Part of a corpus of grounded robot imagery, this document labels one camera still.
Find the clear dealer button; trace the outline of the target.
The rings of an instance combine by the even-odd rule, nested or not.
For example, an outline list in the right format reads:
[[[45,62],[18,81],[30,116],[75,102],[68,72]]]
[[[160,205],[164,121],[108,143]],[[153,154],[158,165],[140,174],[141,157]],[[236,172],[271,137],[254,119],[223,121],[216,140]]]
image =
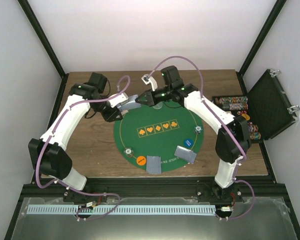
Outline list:
[[[159,110],[159,109],[161,109],[162,107],[163,107],[162,104],[156,104],[156,105],[153,106],[153,108],[154,108],[155,110]]]

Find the blue playing card deck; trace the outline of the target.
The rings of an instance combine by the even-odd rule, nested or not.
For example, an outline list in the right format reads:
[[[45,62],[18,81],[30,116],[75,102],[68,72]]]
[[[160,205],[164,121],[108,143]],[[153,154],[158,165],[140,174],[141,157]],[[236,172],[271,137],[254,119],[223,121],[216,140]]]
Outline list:
[[[117,108],[119,109],[120,113],[122,115],[124,115],[124,114],[128,113],[130,110],[140,108],[141,104],[136,102],[137,98],[138,98],[137,94],[131,95],[128,97],[127,102],[119,103],[117,105]]]

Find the stack of poker chips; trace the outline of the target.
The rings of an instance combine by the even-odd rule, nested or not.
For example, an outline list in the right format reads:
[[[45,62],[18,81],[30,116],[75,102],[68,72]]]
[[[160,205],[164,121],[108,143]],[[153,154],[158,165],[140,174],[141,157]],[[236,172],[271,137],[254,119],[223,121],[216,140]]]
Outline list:
[[[130,158],[134,155],[134,151],[130,147],[127,147],[124,149],[124,154]]]

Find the blue small blind button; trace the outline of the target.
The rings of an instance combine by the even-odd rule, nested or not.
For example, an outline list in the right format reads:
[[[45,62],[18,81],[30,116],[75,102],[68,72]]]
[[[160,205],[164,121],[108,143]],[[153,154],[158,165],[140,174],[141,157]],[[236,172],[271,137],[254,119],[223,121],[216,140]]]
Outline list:
[[[183,141],[183,145],[184,145],[186,148],[192,148],[193,145],[194,145],[194,141],[193,141],[191,138],[186,138],[186,139]]]

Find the orange big blind button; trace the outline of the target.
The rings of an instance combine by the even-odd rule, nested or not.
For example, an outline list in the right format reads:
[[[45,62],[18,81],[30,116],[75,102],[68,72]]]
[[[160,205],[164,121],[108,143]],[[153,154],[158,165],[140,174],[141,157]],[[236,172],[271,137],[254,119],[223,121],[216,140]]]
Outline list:
[[[138,166],[144,166],[146,163],[147,163],[147,158],[145,156],[140,155],[136,158],[136,164]]]

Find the dealt cards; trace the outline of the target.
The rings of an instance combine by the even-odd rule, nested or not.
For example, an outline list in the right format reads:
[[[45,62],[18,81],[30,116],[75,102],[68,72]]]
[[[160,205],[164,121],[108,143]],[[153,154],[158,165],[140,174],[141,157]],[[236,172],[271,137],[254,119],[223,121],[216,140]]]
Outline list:
[[[146,157],[146,172],[148,174],[158,175],[162,173],[162,163],[160,156]]]
[[[182,147],[180,145],[176,147],[174,155],[190,164],[194,164],[197,157],[197,153],[195,153],[193,150]]]

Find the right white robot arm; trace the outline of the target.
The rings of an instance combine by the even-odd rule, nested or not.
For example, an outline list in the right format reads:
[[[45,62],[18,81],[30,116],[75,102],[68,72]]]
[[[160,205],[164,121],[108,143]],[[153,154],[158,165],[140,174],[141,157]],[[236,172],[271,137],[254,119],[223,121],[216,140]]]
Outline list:
[[[141,80],[151,88],[143,92],[136,102],[153,107],[171,100],[196,114],[214,130],[217,135],[215,151],[220,161],[214,177],[217,185],[212,188],[212,195],[222,202],[230,196],[229,187],[236,181],[239,165],[247,158],[251,147],[248,122],[244,117],[235,117],[209,101],[202,89],[191,83],[184,84],[175,66],[165,67],[160,72],[165,86],[158,87],[151,73],[143,75]]]

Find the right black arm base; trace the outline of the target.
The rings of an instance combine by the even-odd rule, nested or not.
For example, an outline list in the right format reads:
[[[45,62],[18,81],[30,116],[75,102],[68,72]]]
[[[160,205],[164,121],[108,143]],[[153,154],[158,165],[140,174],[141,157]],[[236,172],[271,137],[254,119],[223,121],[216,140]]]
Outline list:
[[[228,203],[233,200],[242,201],[242,196],[233,187],[221,188],[217,184],[201,183],[196,186],[196,196],[200,202]]]

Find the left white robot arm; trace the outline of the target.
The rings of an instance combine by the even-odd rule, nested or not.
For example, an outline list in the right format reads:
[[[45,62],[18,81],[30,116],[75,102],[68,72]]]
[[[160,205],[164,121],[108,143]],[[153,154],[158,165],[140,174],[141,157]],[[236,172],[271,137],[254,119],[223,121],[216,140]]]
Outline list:
[[[66,149],[78,123],[89,110],[102,113],[107,122],[122,119],[117,105],[128,100],[126,90],[118,84],[116,94],[104,96],[108,82],[104,75],[93,72],[88,82],[74,84],[53,124],[39,139],[30,140],[28,150],[39,188],[57,182],[75,190],[74,195],[81,202],[91,198],[87,178],[75,170]]]

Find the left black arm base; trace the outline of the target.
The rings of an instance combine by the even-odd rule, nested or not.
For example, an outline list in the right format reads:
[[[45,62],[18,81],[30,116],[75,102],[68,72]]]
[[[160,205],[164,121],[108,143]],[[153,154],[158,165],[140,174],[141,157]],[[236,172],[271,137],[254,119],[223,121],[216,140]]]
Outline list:
[[[103,194],[104,192],[107,192],[107,187],[101,187],[97,189],[92,190],[85,190],[84,192],[89,194]],[[77,193],[73,190],[63,190],[62,191],[62,197],[64,202],[73,202],[73,203],[87,203],[91,201],[98,201],[101,199],[101,201],[104,201],[107,199],[106,196],[89,196],[81,193]]]

